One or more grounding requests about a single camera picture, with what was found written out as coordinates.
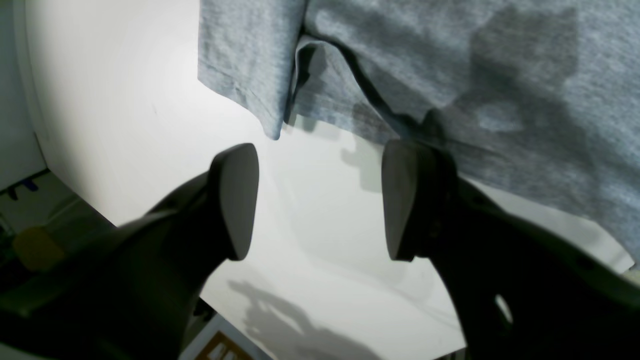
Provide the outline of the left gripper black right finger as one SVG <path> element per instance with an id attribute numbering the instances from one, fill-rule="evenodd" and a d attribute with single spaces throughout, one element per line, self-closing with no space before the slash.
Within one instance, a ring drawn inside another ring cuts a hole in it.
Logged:
<path id="1" fill-rule="evenodd" d="M 390 258 L 432 262 L 473 360 L 639 358 L 639 287 L 507 213 L 445 150 L 389 141 L 381 185 Z"/>

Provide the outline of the image left gripper black left finger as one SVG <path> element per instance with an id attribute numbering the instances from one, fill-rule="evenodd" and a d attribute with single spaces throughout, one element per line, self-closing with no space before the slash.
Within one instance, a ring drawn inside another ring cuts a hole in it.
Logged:
<path id="1" fill-rule="evenodd" d="M 176 360 L 202 289 L 250 249 L 259 187 L 251 143 L 144 216 L 1 294 L 1 342 L 58 360 Z"/>

